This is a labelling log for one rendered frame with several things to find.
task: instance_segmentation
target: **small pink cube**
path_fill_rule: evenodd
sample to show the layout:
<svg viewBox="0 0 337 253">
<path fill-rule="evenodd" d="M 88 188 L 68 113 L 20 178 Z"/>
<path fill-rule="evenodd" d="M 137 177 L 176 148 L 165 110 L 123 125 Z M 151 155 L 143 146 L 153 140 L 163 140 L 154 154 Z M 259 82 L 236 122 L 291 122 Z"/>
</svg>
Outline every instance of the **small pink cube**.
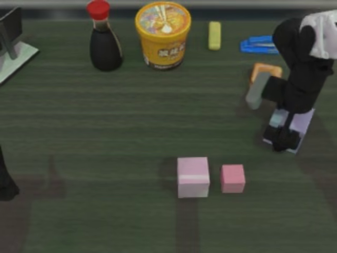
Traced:
<svg viewBox="0 0 337 253">
<path fill-rule="evenodd" d="M 222 165 L 221 190 L 222 193 L 243 193 L 246 179 L 242 164 Z"/>
<path fill-rule="evenodd" d="M 209 194 L 207 157 L 178 158 L 178 198 L 205 198 Z"/>
</svg>

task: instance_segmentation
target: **red bottle cap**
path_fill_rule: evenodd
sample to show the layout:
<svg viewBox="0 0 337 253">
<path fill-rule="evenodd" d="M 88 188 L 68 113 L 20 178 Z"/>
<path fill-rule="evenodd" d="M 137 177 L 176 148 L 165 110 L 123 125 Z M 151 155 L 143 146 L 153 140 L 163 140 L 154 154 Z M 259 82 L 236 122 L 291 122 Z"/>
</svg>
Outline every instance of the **red bottle cap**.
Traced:
<svg viewBox="0 0 337 253">
<path fill-rule="evenodd" d="M 109 16 L 110 4 L 105 0 L 93 0 L 88 3 L 86 10 L 93 20 L 104 20 Z"/>
</svg>

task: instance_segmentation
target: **purple box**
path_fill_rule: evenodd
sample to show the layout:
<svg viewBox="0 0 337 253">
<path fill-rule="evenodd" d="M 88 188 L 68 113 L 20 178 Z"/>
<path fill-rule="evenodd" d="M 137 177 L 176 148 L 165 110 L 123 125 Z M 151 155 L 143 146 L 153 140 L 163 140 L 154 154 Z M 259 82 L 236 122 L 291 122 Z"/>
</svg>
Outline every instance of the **purple box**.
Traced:
<svg viewBox="0 0 337 253">
<path fill-rule="evenodd" d="M 293 121 L 290 124 L 290 129 L 300 133 L 301 142 L 296 150 L 288 149 L 287 151 L 296 154 L 301 147 L 302 141 L 306 132 L 308 131 L 311 119 L 314 115 L 315 109 L 311 109 L 310 112 L 303 114 L 295 114 Z M 288 115 L 286 110 L 275 109 L 272 117 L 270 118 L 269 125 L 272 127 L 283 126 Z M 270 140 L 263 139 L 264 142 L 272 144 Z"/>
</svg>

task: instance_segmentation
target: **toy figure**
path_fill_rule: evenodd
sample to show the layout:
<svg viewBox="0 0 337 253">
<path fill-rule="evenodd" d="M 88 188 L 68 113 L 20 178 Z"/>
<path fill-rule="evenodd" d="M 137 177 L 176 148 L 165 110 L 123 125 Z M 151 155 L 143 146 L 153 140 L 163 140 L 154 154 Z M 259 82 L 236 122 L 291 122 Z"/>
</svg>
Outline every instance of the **toy figure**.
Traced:
<svg viewBox="0 0 337 253">
<path fill-rule="evenodd" d="M 264 133 L 276 152 L 298 147 L 299 133 L 290 130 L 293 117 L 312 110 L 327 77 L 333 74 L 337 59 L 336 22 L 337 11 L 320 12 L 286 20 L 274 31 L 275 47 L 290 69 L 288 80 L 261 72 L 246 101 L 253 110 L 266 99 L 288 111 L 284 126 L 269 126 Z"/>
<path fill-rule="evenodd" d="M 101 71 L 119 68 L 123 63 L 123 54 L 117 35 L 108 22 L 109 3 L 105 0 L 93 0 L 88 4 L 87 11 L 94 22 L 90 40 L 92 64 Z"/>
<path fill-rule="evenodd" d="M 0 147 L 0 201 L 13 200 L 20 192 L 18 186 L 9 175 Z"/>
</svg>

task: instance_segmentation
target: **bottle neck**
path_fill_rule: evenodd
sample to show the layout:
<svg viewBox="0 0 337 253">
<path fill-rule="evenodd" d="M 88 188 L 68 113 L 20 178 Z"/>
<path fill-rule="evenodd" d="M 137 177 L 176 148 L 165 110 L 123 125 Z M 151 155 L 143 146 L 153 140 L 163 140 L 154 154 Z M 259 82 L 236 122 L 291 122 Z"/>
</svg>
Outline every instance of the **bottle neck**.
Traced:
<svg viewBox="0 0 337 253">
<path fill-rule="evenodd" d="M 93 20 L 93 22 L 94 22 L 94 29 L 99 32 L 106 32 L 110 30 L 110 24 L 107 18 L 104 20 Z"/>
</svg>

